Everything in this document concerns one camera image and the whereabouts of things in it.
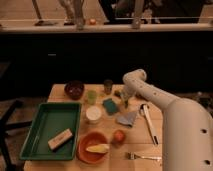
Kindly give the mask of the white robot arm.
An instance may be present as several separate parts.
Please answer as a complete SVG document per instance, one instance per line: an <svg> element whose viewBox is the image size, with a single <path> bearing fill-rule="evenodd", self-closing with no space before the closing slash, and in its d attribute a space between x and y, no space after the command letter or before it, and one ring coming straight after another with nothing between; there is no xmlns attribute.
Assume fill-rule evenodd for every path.
<svg viewBox="0 0 213 171"><path fill-rule="evenodd" d="M139 93L163 114L162 170L213 171L213 120L198 102L181 98L146 83L137 69L123 76L122 99Z"/></svg>

